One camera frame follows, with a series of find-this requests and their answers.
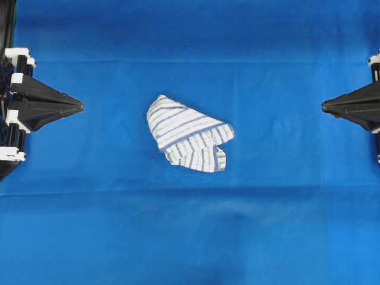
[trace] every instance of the white bracket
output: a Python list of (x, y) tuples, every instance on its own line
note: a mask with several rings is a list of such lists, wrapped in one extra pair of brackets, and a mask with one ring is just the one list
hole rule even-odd
[(380, 64), (380, 50), (378, 50), (377, 55), (373, 55), (368, 60), (368, 65), (371, 67), (372, 64)]
[(18, 129), (23, 129), (27, 134), (30, 134), (30, 130), (18, 120), (18, 110), (9, 110), (7, 111), (7, 119), (5, 120), (9, 126), (11, 123), (18, 125)]
[(24, 55), (28, 59), (30, 59), (30, 52), (26, 47), (12, 47), (12, 48), (7, 48), (5, 49), (4, 52), (5, 57), (8, 59), (12, 60), (12, 65), (14, 67), (17, 66), (17, 61), (18, 61), (18, 56), (19, 55)]
[(23, 83), (24, 74), (23, 73), (13, 73), (11, 77), (11, 85), (12, 83), (21, 84)]
[(24, 162), (26, 154), (17, 147), (0, 147), (0, 160), (8, 162)]
[(28, 61), (26, 64), (33, 66), (33, 68), (36, 68), (36, 66), (37, 66), (37, 62), (34, 58), (28, 58)]

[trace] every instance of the robotic arm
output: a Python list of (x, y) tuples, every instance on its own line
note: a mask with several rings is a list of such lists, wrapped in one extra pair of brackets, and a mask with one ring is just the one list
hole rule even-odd
[(33, 78), (27, 48), (11, 48), (15, 0), (0, 0), (0, 181), (26, 160), (27, 134), (83, 111), (77, 99)]
[(356, 123), (375, 134), (378, 146), (377, 161), (380, 163), (380, 50), (377, 55), (370, 57), (368, 65), (371, 67), (373, 83), (323, 102), (322, 110), (336, 118)]

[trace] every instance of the striped cloth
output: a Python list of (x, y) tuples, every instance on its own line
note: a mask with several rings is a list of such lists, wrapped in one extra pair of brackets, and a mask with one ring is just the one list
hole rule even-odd
[(217, 147), (235, 136), (228, 123), (223, 123), (159, 95), (150, 106), (149, 129), (172, 165), (203, 172), (226, 168), (226, 154)]

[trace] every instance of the blue backdrop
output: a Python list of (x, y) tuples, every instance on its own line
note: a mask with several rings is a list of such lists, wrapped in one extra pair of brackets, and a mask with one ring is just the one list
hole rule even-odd
[[(321, 103), (371, 80), (376, 1), (38, 0), (15, 46), (85, 112), (0, 185), (0, 284), (375, 284), (371, 134)], [(164, 93), (231, 123), (227, 170), (171, 166)]]

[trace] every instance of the white clip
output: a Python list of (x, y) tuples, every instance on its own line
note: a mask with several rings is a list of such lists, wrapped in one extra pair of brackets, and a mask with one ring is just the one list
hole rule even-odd
[(6, 58), (12, 60), (12, 65), (14, 67), (17, 66), (18, 56), (24, 55), (28, 59), (30, 58), (30, 52), (26, 47), (12, 47), (12, 48), (6, 48), (4, 55)]

